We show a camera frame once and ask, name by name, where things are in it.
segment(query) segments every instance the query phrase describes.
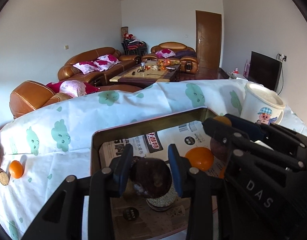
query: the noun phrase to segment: black tv screen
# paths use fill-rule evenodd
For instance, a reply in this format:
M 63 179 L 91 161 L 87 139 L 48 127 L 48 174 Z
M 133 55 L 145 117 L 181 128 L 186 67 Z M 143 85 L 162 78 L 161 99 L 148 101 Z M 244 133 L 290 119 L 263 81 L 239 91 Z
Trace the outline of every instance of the black tv screen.
M 282 63 L 252 51 L 248 80 L 277 91 Z

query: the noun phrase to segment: leather armchair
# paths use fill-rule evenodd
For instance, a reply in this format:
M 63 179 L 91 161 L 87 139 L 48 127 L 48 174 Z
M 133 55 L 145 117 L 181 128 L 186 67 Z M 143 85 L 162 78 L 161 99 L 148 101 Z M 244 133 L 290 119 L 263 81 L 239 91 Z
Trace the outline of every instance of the leather armchair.
M 151 53 L 144 55 L 142 57 L 142 60 L 158 60 L 157 55 L 155 54 L 157 51 L 160 51 L 162 49 L 170 49 L 174 52 L 178 52 L 178 51 L 183 51 L 183 50 L 189 50 L 189 51 L 195 51 L 193 48 L 186 46 L 185 44 L 179 43 L 179 42 L 173 42 L 173 41 L 169 41 L 169 42 L 164 42 L 164 43 L 160 43 L 157 46 L 153 46 L 151 48 Z M 199 67 L 199 62 L 198 59 L 196 57 L 182 57 L 180 59 L 180 71 L 182 72 L 187 72 L 187 73 L 192 73 L 195 74 L 198 71 L 198 67 Z
M 83 74 L 79 69 L 75 68 L 74 65 L 78 62 L 82 61 L 94 61 L 98 57 L 112 54 L 116 58 L 118 58 L 121 63 L 114 65 L 112 68 L 98 72 L 93 71 L 87 74 Z M 140 63 L 140 56 L 138 55 L 121 55 L 119 50 L 116 50 L 112 47 L 104 47 L 93 49 L 90 51 L 86 51 L 80 53 L 71 59 L 69 59 L 62 68 L 58 71 L 58 79 L 62 80 L 79 80 L 83 82 L 87 82 L 93 86 L 105 86 L 108 84 L 109 80 L 120 74 L 121 72 L 137 65 Z
M 137 92 L 139 87 L 130 85 L 112 85 L 98 87 L 99 92 L 108 90 L 121 90 L 124 92 Z M 35 82 L 25 81 L 16 87 L 10 94 L 9 107 L 14 119 L 54 103 L 71 99 L 67 94 L 55 93 L 49 87 Z

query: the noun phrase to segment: tangerine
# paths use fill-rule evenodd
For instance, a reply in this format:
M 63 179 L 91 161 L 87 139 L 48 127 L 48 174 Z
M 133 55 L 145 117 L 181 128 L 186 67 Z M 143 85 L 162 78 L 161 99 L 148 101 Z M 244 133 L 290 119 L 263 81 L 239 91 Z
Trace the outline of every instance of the tangerine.
M 19 161 L 12 161 L 9 165 L 9 172 L 12 177 L 19 179 L 23 175 L 23 166 Z
M 231 121 L 228 117 L 217 115 L 213 119 L 215 119 L 219 122 L 223 122 L 226 125 L 232 126 Z
M 224 179 L 225 178 L 225 171 L 226 171 L 226 166 L 223 167 L 218 175 L 218 178 Z
M 206 147 L 195 147 L 189 150 L 185 158 L 187 158 L 191 166 L 196 167 L 202 171 L 207 171 L 211 168 L 214 156 Z

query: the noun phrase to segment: wooden door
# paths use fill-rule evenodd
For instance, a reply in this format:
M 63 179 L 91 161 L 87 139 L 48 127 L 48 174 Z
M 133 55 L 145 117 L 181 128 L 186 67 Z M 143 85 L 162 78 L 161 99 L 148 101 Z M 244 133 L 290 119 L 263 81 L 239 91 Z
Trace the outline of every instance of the wooden door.
M 221 14 L 196 11 L 196 52 L 199 70 L 219 68 L 221 30 Z

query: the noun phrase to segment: wooden coffee table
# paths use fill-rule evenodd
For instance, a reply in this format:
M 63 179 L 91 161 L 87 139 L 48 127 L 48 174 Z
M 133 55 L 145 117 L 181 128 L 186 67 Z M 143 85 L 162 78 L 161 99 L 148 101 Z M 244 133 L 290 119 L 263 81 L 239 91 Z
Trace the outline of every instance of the wooden coffee table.
M 157 64 L 157 61 L 147 61 L 146 65 Z M 137 72 L 140 69 L 140 64 L 120 73 L 110 79 L 110 84 L 128 84 L 141 88 L 146 88 L 156 82 L 177 82 L 180 76 L 180 64 L 172 65 L 175 70 L 145 70 Z

